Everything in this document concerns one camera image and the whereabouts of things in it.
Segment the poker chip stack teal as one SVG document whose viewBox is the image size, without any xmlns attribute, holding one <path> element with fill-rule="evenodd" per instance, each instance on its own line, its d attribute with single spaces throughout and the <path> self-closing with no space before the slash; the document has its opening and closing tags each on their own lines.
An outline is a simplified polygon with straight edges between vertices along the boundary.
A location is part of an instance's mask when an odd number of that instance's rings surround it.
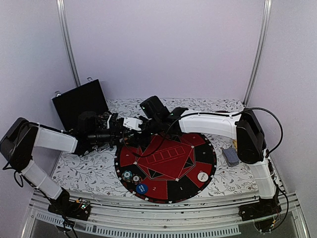
<svg viewBox="0 0 317 238">
<path fill-rule="evenodd" d="M 124 181 L 131 182 L 133 178 L 133 173 L 131 171 L 124 171 L 121 177 Z"/>
</svg>

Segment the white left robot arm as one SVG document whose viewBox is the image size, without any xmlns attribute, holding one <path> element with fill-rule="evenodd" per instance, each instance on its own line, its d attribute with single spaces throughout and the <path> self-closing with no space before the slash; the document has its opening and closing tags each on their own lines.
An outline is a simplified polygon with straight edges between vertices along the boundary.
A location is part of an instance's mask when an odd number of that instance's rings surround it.
<svg viewBox="0 0 317 238">
<path fill-rule="evenodd" d="M 63 215 L 70 215 L 73 203 L 69 192 L 57 184 L 35 159 L 37 150 L 84 156 L 105 144 L 116 146 L 124 131 L 123 119 L 116 114 L 97 116 L 85 112 L 79 124 L 62 131 L 19 117 L 0 140 L 0 154 L 6 160 L 2 170 L 13 171 L 20 187 L 24 182 L 41 192 Z"/>
</svg>

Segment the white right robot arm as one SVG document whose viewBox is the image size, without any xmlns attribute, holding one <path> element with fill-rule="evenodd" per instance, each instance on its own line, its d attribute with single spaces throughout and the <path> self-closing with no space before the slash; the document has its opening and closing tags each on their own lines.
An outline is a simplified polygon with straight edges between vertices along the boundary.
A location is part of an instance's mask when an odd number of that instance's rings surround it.
<svg viewBox="0 0 317 238">
<path fill-rule="evenodd" d="M 270 151 L 266 147 L 264 132 L 255 108 L 237 113 L 210 113 L 177 107 L 169 111 L 157 96 L 151 96 L 140 104 L 145 117 L 133 118 L 129 128 L 141 134 L 158 133 L 206 133 L 231 138 L 236 143 L 238 159 L 251 169 L 259 190 L 256 212 L 267 216 L 275 209 L 278 185 L 274 181 Z"/>
</svg>

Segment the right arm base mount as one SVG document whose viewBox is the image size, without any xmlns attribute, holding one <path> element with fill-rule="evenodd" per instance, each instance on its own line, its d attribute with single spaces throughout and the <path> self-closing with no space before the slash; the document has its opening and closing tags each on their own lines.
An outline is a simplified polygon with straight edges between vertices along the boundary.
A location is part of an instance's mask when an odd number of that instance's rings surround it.
<svg viewBox="0 0 317 238">
<path fill-rule="evenodd" d="M 239 216 L 242 221 L 253 221 L 260 233 L 269 233 L 275 228 L 282 211 L 278 201 L 274 199 L 259 199 L 256 203 L 239 206 Z"/>
</svg>

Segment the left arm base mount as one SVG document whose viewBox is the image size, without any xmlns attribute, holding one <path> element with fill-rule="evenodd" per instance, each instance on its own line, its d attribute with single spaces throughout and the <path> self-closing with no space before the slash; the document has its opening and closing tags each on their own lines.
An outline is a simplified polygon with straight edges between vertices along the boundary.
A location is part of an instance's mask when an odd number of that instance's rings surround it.
<svg viewBox="0 0 317 238">
<path fill-rule="evenodd" d="M 91 202 L 82 198 L 71 201 L 67 196 L 60 197 L 51 201 L 48 211 L 67 218 L 88 221 L 91 212 Z"/>
</svg>

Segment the white dealer button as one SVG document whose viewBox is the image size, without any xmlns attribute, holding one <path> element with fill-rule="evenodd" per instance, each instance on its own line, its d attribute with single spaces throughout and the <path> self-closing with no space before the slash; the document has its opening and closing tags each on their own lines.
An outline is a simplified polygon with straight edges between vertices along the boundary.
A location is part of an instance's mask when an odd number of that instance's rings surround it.
<svg viewBox="0 0 317 238">
<path fill-rule="evenodd" d="M 209 175 L 205 172 L 199 172 L 197 175 L 197 179 L 200 182 L 206 182 L 209 179 Z"/>
</svg>

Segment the poker chip stack red top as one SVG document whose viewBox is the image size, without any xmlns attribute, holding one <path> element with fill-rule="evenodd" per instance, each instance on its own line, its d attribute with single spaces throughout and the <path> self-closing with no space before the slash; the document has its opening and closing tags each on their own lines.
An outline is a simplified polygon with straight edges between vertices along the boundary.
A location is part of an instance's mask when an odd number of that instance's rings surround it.
<svg viewBox="0 0 317 238">
<path fill-rule="evenodd" d="M 132 179 L 131 179 L 131 182 L 132 182 L 134 185 L 140 184 L 140 183 L 142 182 L 142 177 L 139 176 L 139 175 L 133 175 L 133 176 L 132 176 Z"/>
</svg>

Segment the blue small blind button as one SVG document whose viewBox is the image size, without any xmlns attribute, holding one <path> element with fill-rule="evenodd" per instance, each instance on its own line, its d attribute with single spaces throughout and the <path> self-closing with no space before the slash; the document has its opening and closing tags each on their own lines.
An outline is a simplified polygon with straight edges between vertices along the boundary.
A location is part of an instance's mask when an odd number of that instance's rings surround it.
<svg viewBox="0 0 317 238">
<path fill-rule="evenodd" d="M 147 186 L 146 184 L 143 184 L 143 183 L 138 184 L 138 185 L 136 186 L 136 192 L 137 192 L 138 194 L 145 194 L 145 193 L 148 192 L 148 186 Z"/>
</svg>

